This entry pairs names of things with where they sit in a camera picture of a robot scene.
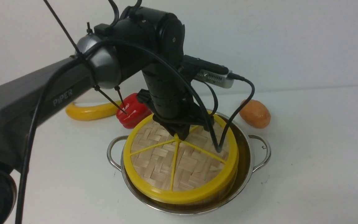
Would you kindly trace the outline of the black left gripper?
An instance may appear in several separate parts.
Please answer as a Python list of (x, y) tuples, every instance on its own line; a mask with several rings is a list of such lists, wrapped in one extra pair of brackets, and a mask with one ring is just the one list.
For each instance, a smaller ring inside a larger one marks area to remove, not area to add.
[(213, 118), (204, 118), (205, 110), (196, 105), (192, 93), (170, 69), (162, 64), (147, 64), (140, 69), (148, 89), (138, 93), (138, 100), (171, 136), (176, 134), (185, 140), (191, 126), (210, 130), (208, 125), (214, 124)]

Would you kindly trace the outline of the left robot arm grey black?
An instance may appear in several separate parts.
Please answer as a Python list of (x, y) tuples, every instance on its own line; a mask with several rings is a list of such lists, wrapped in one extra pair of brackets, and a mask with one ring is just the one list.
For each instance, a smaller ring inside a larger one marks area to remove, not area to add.
[(75, 54), (0, 85), (0, 224), (17, 205), (20, 224), (35, 131), (86, 91), (117, 88), (142, 71), (140, 100), (172, 134), (190, 125), (210, 131), (213, 120), (183, 62), (185, 26), (172, 13), (128, 6), (112, 24), (99, 24), (74, 44)]

